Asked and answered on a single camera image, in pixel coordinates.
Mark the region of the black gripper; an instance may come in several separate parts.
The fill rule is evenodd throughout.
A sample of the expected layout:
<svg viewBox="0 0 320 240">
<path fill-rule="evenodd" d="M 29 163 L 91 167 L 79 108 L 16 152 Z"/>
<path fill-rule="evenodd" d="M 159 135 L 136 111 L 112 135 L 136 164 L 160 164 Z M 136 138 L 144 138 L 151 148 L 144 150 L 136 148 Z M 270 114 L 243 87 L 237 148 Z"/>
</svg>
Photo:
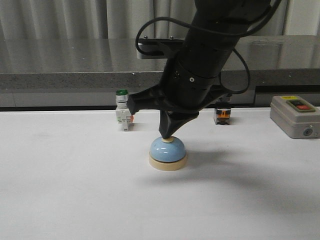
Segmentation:
<svg viewBox="0 0 320 240">
<path fill-rule="evenodd" d="M 162 138 L 171 137 L 184 124 L 196 119 L 200 110 L 228 92 L 216 84 L 216 79 L 229 56 L 228 53 L 214 59 L 201 57 L 185 66 L 180 55 L 173 53 L 166 61 L 158 84 L 129 95 L 130 113 L 161 110 L 159 132 Z"/>
</svg>

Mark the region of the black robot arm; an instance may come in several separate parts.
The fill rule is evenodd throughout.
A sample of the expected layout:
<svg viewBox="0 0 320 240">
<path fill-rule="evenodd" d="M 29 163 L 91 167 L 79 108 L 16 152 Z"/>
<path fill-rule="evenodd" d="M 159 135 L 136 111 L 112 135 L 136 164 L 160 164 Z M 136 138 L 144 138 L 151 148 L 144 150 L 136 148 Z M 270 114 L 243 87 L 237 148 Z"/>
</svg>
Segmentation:
<svg viewBox="0 0 320 240">
<path fill-rule="evenodd" d="M 157 40 L 152 56 L 167 58 L 158 84 L 128 98 L 131 114 L 159 110 L 164 139 L 195 119 L 200 110 L 230 89 L 218 82 L 221 70 L 241 37 L 260 30 L 279 3 L 269 0 L 197 0 L 181 46 Z"/>
</svg>

